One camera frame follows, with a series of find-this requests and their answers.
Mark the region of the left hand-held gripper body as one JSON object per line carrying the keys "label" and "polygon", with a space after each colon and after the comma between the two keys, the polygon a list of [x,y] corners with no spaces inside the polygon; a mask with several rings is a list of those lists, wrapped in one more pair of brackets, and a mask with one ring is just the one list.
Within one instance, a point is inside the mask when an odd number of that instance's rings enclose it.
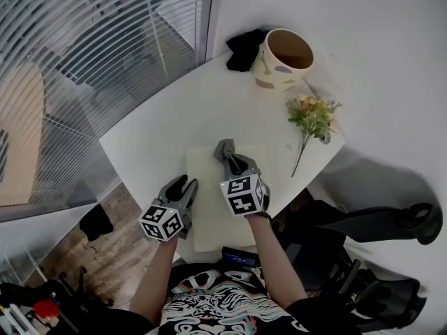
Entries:
{"label": "left hand-held gripper body", "polygon": [[162,202],[153,199],[138,220],[149,238],[169,241],[178,236],[186,239],[191,228],[191,201]]}

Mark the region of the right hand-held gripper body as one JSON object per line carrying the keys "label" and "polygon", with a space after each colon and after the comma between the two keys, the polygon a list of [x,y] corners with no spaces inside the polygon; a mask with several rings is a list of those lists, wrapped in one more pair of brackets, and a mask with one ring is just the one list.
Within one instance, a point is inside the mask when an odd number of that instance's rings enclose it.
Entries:
{"label": "right hand-held gripper body", "polygon": [[257,173],[219,183],[234,217],[264,214],[270,205],[270,189]]}

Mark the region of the grey knitted cloth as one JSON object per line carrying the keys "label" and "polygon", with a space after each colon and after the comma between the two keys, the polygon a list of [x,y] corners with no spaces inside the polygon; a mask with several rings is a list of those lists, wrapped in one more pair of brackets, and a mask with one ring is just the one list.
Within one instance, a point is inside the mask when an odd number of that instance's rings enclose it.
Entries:
{"label": "grey knitted cloth", "polygon": [[213,156],[221,164],[224,164],[227,161],[231,165],[236,165],[234,139],[220,140],[216,149],[214,150]]}

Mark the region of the person's right forearm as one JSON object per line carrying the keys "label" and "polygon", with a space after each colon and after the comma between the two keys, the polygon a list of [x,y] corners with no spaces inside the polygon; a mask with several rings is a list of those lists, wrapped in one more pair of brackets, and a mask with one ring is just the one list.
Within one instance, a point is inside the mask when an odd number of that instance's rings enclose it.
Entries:
{"label": "person's right forearm", "polygon": [[265,287],[271,299],[283,309],[307,294],[286,253],[277,240],[269,221],[259,215],[246,217],[253,233],[261,262]]}

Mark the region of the person's left forearm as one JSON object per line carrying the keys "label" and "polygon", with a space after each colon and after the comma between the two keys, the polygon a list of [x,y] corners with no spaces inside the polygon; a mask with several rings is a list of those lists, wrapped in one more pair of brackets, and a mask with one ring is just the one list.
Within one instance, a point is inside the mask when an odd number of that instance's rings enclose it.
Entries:
{"label": "person's left forearm", "polygon": [[177,243],[178,236],[174,236],[159,244],[130,303],[131,312],[143,316],[154,325],[159,325],[167,302],[168,281]]}

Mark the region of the black cloth on floor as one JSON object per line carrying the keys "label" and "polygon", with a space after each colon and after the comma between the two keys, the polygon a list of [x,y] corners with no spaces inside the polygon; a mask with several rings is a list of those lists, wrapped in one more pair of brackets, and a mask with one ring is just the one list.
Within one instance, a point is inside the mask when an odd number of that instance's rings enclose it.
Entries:
{"label": "black cloth on floor", "polygon": [[80,220],[79,227],[87,237],[88,242],[97,240],[100,236],[113,232],[113,224],[101,204],[97,204]]}

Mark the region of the black device with blue screen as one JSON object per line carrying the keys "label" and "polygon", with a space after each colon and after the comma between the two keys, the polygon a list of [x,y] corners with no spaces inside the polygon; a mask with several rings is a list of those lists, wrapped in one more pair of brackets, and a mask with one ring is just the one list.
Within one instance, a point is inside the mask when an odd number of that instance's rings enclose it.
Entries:
{"label": "black device with blue screen", "polygon": [[221,255],[224,262],[234,263],[243,267],[257,268],[261,265],[256,253],[225,246],[221,249]]}

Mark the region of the artificial flower bouquet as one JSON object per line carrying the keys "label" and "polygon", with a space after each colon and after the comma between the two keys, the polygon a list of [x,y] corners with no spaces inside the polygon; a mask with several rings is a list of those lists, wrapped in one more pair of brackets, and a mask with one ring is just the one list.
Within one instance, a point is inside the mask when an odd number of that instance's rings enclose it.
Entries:
{"label": "artificial flower bouquet", "polygon": [[335,100],[324,101],[312,96],[289,98],[286,101],[288,121],[301,132],[300,149],[292,177],[295,176],[309,141],[314,138],[327,144],[331,135],[337,132],[334,113],[342,106]]}

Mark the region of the cream patterned pot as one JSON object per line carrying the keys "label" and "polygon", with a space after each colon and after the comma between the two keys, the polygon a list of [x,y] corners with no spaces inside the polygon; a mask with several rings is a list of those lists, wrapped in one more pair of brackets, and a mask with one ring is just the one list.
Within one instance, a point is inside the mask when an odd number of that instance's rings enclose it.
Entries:
{"label": "cream patterned pot", "polygon": [[313,65],[314,53],[300,35],[273,29],[259,45],[251,74],[261,88],[286,91],[299,84]]}

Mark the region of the black printed T-shirt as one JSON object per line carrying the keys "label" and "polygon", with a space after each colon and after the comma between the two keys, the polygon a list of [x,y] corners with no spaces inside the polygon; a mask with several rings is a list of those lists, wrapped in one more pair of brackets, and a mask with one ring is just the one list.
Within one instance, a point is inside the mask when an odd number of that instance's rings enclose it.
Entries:
{"label": "black printed T-shirt", "polygon": [[362,334],[329,297],[301,299],[282,308],[251,271],[184,264],[171,270],[160,323],[138,316],[135,335]]}

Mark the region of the black fabric bundle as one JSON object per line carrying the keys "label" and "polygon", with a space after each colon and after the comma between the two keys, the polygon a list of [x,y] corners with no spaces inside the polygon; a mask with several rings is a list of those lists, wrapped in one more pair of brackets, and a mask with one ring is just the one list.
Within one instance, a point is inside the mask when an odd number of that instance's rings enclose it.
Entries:
{"label": "black fabric bundle", "polygon": [[228,70],[248,72],[254,62],[259,45],[265,40],[268,30],[254,29],[226,41],[229,50],[233,53],[227,61]]}

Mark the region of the black office chair with headrest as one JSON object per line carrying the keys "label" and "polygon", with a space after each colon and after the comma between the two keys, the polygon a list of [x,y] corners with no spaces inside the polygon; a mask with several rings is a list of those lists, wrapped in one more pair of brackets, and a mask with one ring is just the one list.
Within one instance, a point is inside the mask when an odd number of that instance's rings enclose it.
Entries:
{"label": "black office chair with headrest", "polygon": [[273,220],[273,230],[307,291],[328,286],[330,273],[343,267],[344,243],[417,240],[431,244],[441,232],[441,207],[426,202],[408,208],[370,207],[342,212],[308,192],[298,209],[287,206]]}

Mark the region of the red object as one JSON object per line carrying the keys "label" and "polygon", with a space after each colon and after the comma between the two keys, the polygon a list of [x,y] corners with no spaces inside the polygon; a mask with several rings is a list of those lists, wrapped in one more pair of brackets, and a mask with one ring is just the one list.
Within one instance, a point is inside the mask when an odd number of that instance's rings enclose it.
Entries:
{"label": "red object", "polygon": [[33,309],[40,318],[56,318],[59,315],[59,305],[51,299],[36,302]]}

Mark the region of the white window blinds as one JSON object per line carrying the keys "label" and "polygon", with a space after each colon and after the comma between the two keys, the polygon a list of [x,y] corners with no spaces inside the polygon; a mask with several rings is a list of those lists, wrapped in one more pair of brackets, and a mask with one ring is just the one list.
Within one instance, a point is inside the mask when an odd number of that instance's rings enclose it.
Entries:
{"label": "white window blinds", "polygon": [[0,0],[0,207],[88,202],[100,139],[205,59],[211,0]]}

